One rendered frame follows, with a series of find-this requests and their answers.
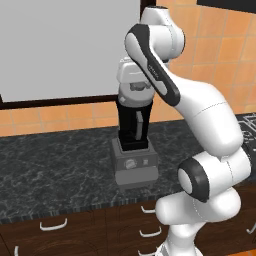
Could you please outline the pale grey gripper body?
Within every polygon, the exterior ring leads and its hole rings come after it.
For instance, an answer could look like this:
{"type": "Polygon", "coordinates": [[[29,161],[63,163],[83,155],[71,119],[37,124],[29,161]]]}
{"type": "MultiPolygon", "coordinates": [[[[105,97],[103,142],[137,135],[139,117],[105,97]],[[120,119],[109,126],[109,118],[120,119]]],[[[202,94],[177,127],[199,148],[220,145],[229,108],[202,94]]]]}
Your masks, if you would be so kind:
{"type": "Polygon", "coordinates": [[[127,91],[120,92],[118,101],[122,106],[131,108],[140,108],[149,105],[152,102],[154,92],[146,91],[127,91]]]}

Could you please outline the grey blender with black jar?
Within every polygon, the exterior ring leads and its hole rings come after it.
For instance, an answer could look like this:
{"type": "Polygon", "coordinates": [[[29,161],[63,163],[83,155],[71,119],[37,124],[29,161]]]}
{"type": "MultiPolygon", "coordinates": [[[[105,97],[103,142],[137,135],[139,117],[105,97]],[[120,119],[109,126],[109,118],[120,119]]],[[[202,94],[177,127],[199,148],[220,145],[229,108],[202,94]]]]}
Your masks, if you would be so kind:
{"type": "Polygon", "coordinates": [[[153,101],[116,105],[119,126],[110,146],[115,181],[121,191],[152,186],[159,177],[158,154],[148,137],[153,101]]]}

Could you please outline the brown wooden drawer front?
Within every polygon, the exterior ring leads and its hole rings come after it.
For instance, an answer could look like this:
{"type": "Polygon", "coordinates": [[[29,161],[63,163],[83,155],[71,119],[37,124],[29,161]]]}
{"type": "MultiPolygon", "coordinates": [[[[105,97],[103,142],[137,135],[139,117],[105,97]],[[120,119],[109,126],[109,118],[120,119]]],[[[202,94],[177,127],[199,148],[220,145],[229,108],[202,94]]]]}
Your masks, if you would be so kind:
{"type": "Polygon", "coordinates": [[[130,245],[109,245],[108,256],[154,256],[160,244],[146,243],[146,244],[130,244],[130,245]]]}
{"type": "Polygon", "coordinates": [[[134,204],[120,205],[106,209],[106,222],[136,222],[150,219],[153,213],[144,213],[144,210],[154,210],[155,200],[138,202],[134,204]]]}
{"type": "Polygon", "coordinates": [[[47,217],[24,222],[5,224],[0,227],[12,256],[15,246],[19,246],[19,256],[93,256],[96,249],[86,237],[83,228],[82,213],[47,217]],[[68,219],[65,228],[43,232],[39,229],[42,222],[45,227],[62,224],[68,219]]]}
{"type": "Polygon", "coordinates": [[[160,224],[156,219],[139,222],[112,223],[107,225],[108,243],[111,245],[117,244],[141,244],[153,242],[157,244],[162,241],[167,234],[167,227],[160,224]],[[139,234],[139,230],[143,233],[153,233],[162,228],[162,233],[159,236],[151,238],[143,238],[139,234]]]}

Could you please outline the brown wooden cupboard door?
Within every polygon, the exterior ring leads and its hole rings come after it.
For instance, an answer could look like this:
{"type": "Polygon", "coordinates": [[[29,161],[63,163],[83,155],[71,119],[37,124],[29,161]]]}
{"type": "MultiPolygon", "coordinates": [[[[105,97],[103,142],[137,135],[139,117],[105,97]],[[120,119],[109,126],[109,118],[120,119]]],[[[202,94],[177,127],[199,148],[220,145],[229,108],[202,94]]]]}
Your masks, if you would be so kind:
{"type": "Polygon", "coordinates": [[[227,256],[256,249],[256,181],[235,187],[241,198],[239,213],[224,222],[207,223],[198,233],[195,244],[204,256],[227,256]]]}

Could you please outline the window with dark frame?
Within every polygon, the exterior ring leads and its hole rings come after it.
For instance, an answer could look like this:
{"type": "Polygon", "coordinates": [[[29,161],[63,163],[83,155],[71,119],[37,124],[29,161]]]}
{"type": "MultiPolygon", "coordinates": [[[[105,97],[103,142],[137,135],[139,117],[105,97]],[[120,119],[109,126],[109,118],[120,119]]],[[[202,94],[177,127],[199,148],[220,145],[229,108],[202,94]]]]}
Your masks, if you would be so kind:
{"type": "Polygon", "coordinates": [[[156,0],[0,0],[0,109],[111,102],[124,37],[156,0]]]}

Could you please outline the dark wall cupboard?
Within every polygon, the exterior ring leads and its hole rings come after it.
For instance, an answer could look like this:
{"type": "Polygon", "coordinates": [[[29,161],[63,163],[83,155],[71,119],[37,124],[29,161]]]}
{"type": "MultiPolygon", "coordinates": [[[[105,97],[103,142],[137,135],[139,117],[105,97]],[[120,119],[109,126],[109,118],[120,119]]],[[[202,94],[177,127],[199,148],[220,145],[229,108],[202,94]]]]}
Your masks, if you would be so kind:
{"type": "Polygon", "coordinates": [[[256,14],[256,0],[197,0],[197,4],[256,14]]]}

